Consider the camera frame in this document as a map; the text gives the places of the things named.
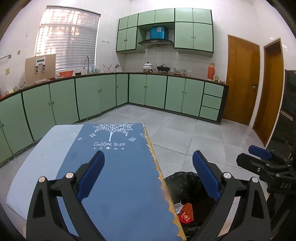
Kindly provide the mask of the white tissue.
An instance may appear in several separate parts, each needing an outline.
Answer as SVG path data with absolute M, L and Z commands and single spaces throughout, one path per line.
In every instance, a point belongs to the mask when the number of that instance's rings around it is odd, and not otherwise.
M 181 204 L 181 202 L 177 202 L 174 204 L 174 209 L 177 215 L 182 211 L 182 208 L 183 205 Z

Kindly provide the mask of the green upper kitchen cabinets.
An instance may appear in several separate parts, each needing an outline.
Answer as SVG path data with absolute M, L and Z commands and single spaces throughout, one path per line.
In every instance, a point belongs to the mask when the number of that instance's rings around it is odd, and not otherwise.
M 212 57 L 214 28 L 209 9 L 177 8 L 146 11 L 119 19 L 116 51 L 143 53 L 172 47 L 179 53 Z

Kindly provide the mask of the white cooking pot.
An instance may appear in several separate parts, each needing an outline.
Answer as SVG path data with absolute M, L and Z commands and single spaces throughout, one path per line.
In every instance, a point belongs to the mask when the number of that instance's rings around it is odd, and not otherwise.
M 153 73 L 153 65 L 149 62 L 144 63 L 142 69 L 145 73 Z

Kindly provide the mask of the light blue table mat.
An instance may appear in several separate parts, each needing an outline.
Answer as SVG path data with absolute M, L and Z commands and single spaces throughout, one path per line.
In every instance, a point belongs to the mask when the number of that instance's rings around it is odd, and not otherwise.
M 6 204 L 21 218 L 27 219 L 31 198 L 38 179 L 56 179 L 64 159 L 83 125 L 53 126 L 31 151 L 16 173 Z

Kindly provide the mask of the chrome sink faucet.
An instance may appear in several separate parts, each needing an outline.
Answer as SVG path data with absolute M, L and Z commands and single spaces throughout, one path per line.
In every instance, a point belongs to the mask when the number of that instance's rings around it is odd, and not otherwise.
M 88 56 L 85 57 L 83 69 L 86 70 L 87 74 L 90 73 L 90 70 L 89 70 L 89 57 Z

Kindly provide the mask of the green lower kitchen cabinets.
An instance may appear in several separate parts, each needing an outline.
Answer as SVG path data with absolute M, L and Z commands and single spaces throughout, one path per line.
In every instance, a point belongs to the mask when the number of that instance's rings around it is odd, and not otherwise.
M 1 98 L 1 161 L 39 141 L 55 125 L 86 120 L 125 104 L 221 123 L 228 86 L 166 74 L 70 77 Z

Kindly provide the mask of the blue tablecloth with tree print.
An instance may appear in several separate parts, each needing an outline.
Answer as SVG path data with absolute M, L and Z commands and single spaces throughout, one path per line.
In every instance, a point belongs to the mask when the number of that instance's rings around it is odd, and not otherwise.
M 105 163 L 82 205 L 103 237 L 179 240 L 179 229 L 165 200 L 144 125 L 82 125 L 57 178 L 75 172 L 97 151 L 102 151 Z

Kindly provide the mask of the range hood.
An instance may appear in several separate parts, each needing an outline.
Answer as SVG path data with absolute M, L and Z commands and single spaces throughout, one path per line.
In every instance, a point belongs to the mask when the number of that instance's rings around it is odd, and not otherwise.
M 174 47 L 174 43 L 171 40 L 166 39 L 149 39 L 141 41 L 139 44 L 145 48 L 158 48 L 163 46 Z

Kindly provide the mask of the brown cardboard box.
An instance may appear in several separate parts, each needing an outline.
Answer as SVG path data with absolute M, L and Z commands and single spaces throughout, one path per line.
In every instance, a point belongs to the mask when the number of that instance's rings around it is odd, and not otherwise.
M 25 87 L 56 75 L 56 54 L 35 56 L 25 60 Z

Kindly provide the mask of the blue box above hood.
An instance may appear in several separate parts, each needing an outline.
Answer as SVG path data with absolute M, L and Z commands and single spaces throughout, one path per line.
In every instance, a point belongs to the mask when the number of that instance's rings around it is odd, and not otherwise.
M 165 26 L 151 27 L 150 39 L 169 39 L 169 31 Z

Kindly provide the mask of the brown wooden door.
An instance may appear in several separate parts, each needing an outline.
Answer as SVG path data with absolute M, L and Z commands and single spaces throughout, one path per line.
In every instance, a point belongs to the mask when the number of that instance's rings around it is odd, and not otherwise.
M 281 39 L 264 46 L 263 84 L 253 129 L 264 146 L 273 133 L 281 106 L 284 62 Z
M 228 36 L 229 86 L 223 117 L 249 125 L 253 114 L 260 75 L 260 49 L 257 44 Z

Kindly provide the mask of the red paper cup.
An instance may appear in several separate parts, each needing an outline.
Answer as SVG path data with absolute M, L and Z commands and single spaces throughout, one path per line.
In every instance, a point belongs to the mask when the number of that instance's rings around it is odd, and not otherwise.
M 188 225 L 194 220 L 194 215 L 193 212 L 190 210 L 181 210 L 178 214 L 178 218 L 181 224 Z

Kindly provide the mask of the orange thermos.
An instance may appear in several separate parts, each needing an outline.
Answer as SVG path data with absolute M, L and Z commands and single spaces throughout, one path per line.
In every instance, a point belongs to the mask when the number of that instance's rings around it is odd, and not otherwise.
M 209 80 L 213 80 L 214 79 L 214 74 L 215 74 L 215 64 L 214 63 L 210 63 L 210 65 L 208 67 L 207 78 Z

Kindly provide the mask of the black wok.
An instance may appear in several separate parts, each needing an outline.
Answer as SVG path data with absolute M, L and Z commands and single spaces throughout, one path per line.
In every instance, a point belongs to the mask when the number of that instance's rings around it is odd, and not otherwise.
M 168 67 L 166 65 L 160 65 L 160 66 L 157 66 L 157 70 L 158 70 L 158 73 L 168 74 L 170 71 L 170 67 Z

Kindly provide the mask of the green kitchen cabinets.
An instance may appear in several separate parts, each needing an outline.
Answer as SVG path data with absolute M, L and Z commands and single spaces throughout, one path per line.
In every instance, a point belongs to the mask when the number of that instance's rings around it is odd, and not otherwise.
M 125 104 L 221 123 L 228 86 L 166 74 L 70 77 L 1 98 L 1 161 L 39 141 L 55 125 L 86 120 Z
M 209 9 L 177 8 L 146 11 L 119 19 L 116 51 L 143 53 L 172 47 L 179 53 L 212 57 L 214 28 Z

